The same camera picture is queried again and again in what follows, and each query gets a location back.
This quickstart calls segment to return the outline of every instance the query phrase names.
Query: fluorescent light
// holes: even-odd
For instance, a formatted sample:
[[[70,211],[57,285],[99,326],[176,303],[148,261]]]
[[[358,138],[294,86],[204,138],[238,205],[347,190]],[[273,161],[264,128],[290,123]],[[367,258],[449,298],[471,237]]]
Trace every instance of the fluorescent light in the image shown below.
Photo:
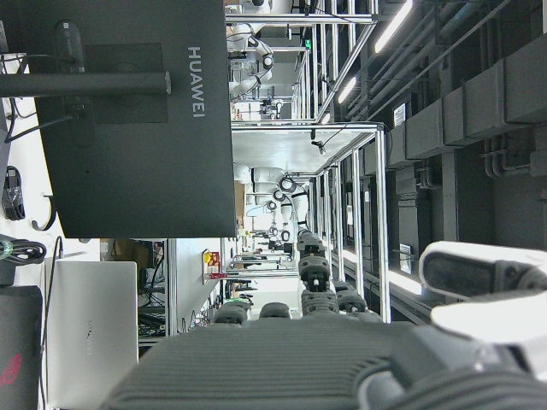
[[[344,259],[350,262],[357,263],[357,255],[353,252],[350,252],[349,250],[344,249],[342,251],[342,256],[344,257]]]
[[[323,119],[321,120],[321,124],[326,124],[330,120],[331,120],[331,113],[326,113]]]
[[[342,90],[342,93],[338,96],[338,103],[343,103],[345,98],[350,94],[351,90],[353,90],[353,87],[356,86],[357,78],[354,77],[351,79],[348,84],[346,84],[345,88]]]
[[[387,271],[387,277],[392,284],[407,290],[415,295],[421,295],[422,288],[419,282],[411,279],[407,275],[402,275],[393,271]]]
[[[410,10],[412,9],[412,2],[413,0],[407,0],[395,17],[393,17],[390,25],[382,32],[382,35],[379,36],[378,41],[374,45],[375,52],[379,53],[387,42],[390,41],[390,38],[393,37],[393,34],[395,34],[401,24],[403,24],[404,19],[407,18],[407,15],[409,15]]]

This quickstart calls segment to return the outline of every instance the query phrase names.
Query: laptop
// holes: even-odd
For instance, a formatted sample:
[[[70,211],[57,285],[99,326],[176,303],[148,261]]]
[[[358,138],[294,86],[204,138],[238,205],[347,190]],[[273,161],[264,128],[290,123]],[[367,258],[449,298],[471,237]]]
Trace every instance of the laptop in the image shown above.
[[[95,410],[137,362],[137,265],[58,261],[48,318],[48,403]]]

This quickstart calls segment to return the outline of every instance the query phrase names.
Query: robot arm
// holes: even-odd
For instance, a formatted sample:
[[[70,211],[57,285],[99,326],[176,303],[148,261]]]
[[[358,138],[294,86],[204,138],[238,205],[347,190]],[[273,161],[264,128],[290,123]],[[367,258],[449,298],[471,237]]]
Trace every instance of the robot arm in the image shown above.
[[[241,82],[230,81],[230,92],[232,94],[245,94],[260,85],[262,81],[268,81],[272,78],[274,53],[267,44],[258,38],[249,37],[249,43],[253,46],[254,51],[262,57],[262,66],[264,67],[264,71],[261,71],[248,79],[244,79]]]

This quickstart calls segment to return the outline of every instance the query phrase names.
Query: cable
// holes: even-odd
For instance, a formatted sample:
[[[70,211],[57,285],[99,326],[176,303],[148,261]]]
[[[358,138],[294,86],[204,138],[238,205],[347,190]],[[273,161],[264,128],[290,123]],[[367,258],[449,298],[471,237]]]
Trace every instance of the cable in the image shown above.
[[[249,216],[249,212],[250,212],[250,211],[253,211],[253,210],[259,209],[259,208],[264,208],[265,206],[266,206],[266,204],[260,205],[260,206],[258,206],[258,207],[254,207],[254,208],[251,208],[251,209],[248,209],[247,212],[245,212],[245,216]]]
[[[3,58],[3,56],[1,57],[2,58],[2,68],[3,68],[3,73],[4,74],[8,74],[8,68],[6,67],[6,60]],[[21,63],[19,64],[19,69],[17,70],[17,72],[19,73],[21,71],[22,67],[21,67]],[[11,111],[12,111],[12,118],[13,117],[13,111],[14,111],[14,108],[15,108],[15,112],[17,113],[17,116],[19,118],[22,118],[23,120],[24,119],[27,119],[27,118],[31,118],[33,115],[36,115],[36,111],[34,111],[33,113],[30,113],[30,114],[26,114],[26,115],[23,115],[21,114],[21,112],[19,111],[19,107],[17,107],[17,102],[15,101],[14,98],[10,98],[9,99],[9,104],[11,105],[11,103],[13,102],[13,106],[11,106]]]
[[[340,132],[342,132],[343,130],[345,130],[346,127],[347,127],[349,124],[350,124],[350,123],[348,122],[348,123],[344,126],[344,128],[339,129],[339,130],[336,131],[331,137],[329,137],[329,138],[327,139],[327,141],[325,141],[325,142],[323,143],[323,147],[325,147],[325,145],[326,145],[331,139],[333,139],[334,137],[336,137]]]
[[[246,36],[246,35],[254,35],[253,32],[235,32],[234,34],[230,34],[229,36],[226,36],[226,41],[229,41],[230,43],[237,43],[238,41],[244,40],[244,38],[240,38],[238,40],[228,40],[230,37],[235,36]]]
[[[72,115],[66,115],[64,117],[57,118],[55,120],[47,121],[43,124],[33,126],[32,128],[29,128],[29,129],[27,129],[23,132],[15,134],[14,136],[11,135],[13,133],[13,128],[10,126],[11,132],[8,132],[8,135],[6,136],[6,139],[4,139],[3,141],[4,141],[5,144],[9,144],[9,143],[15,141],[16,139],[24,137],[27,134],[30,134],[31,132],[35,132],[37,130],[43,130],[44,128],[47,128],[48,126],[54,126],[55,124],[60,124],[62,122],[66,122],[66,121],[73,120],[73,119],[74,119],[74,117]]]
[[[264,77],[266,74],[268,74],[270,71],[272,71],[271,69],[267,70],[267,71],[264,71],[264,72],[261,72],[261,73],[257,73],[257,74],[248,74],[249,76],[252,76],[254,75],[256,77],[256,82],[253,84],[252,87],[250,87],[246,92],[244,93],[241,93],[239,94],[238,96],[235,96],[234,98],[232,98],[232,101],[235,101],[237,100],[238,98],[244,96],[245,94],[248,94],[250,92],[252,92],[257,86],[259,86],[261,84],[261,78]]]
[[[17,102],[15,102],[15,99],[13,98],[14,100],[14,106],[15,106],[15,112],[17,113],[17,116],[23,120],[27,119],[27,118],[31,118],[33,115],[36,115],[36,111],[30,113],[30,114],[27,114],[27,115],[23,115],[21,114],[21,112],[19,111],[19,107],[17,107]]]
[[[2,248],[0,258],[17,267],[40,264],[47,253],[47,248],[43,244],[26,239],[0,241],[0,248]]]
[[[151,288],[154,287],[154,282],[156,281],[157,270],[158,270],[158,269],[160,268],[160,266],[162,265],[164,259],[165,259],[165,256],[162,255],[162,258],[160,259],[160,261],[157,262],[156,269],[154,269],[154,274],[152,275],[152,281],[150,282],[150,287],[151,287]]]
[[[55,275],[55,264],[58,258],[62,257],[62,237],[57,237],[55,240],[55,247],[53,248],[53,261],[51,262],[51,271],[50,271],[50,286],[47,286],[47,279],[44,275],[44,287],[48,288],[47,296],[45,297],[45,312],[44,312],[44,331],[42,333],[42,342],[40,344],[40,361],[44,359],[45,344],[47,343],[47,330],[48,330],[48,317],[50,314],[50,303],[51,303],[51,290],[53,289],[53,278]],[[42,402],[44,404],[43,409],[45,409],[45,393],[44,393],[44,381],[42,378],[42,372],[40,371],[40,394],[42,396]]]
[[[328,13],[328,12],[326,12],[325,10],[319,9],[317,6],[315,6],[315,9],[316,9],[317,11],[320,11],[321,13],[325,13],[326,15],[330,15],[330,16],[332,16],[332,17],[336,17],[336,18],[338,18],[338,19],[341,19],[341,20],[344,20],[344,21],[348,21],[348,22],[351,23],[351,24],[355,24],[355,22],[353,22],[353,21],[351,21],[351,20],[349,20],[349,19],[346,19],[346,18],[342,17],[341,15],[334,15],[334,14],[332,14],[332,13]]]

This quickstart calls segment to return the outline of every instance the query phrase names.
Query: ceiling light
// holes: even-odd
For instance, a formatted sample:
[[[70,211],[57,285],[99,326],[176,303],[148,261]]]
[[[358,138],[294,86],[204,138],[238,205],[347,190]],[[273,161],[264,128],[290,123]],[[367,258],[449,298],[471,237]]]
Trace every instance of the ceiling light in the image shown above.
[[[405,289],[410,293],[415,295],[421,295],[423,291],[421,284],[407,275],[402,275],[393,271],[387,271],[387,277],[390,279],[390,282],[400,288]]]
[[[390,41],[390,38],[393,37],[393,34],[395,34],[397,29],[403,24],[404,19],[406,19],[412,9],[412,3],[413,0],[407,0],[395,17],[393,17],[390,25],[385,29],[382,35],[379,36],[378,41],[374,45],[374,51],[376,53],[379,53],[385,47],[387,42]]]
[[[344,90],[338,97],[338,103],[341,104],[344,102],[345,98],[350,94],[351,90],[353,90],[353,87],[356,86],[356,83],[357,83],[357,77],[354,77],[348,82],[348,84],[345,86]]]
[[[323,119],[321,120],[321,124],[326,124],[330,120],[331,120],[331,113],[326,113]]]

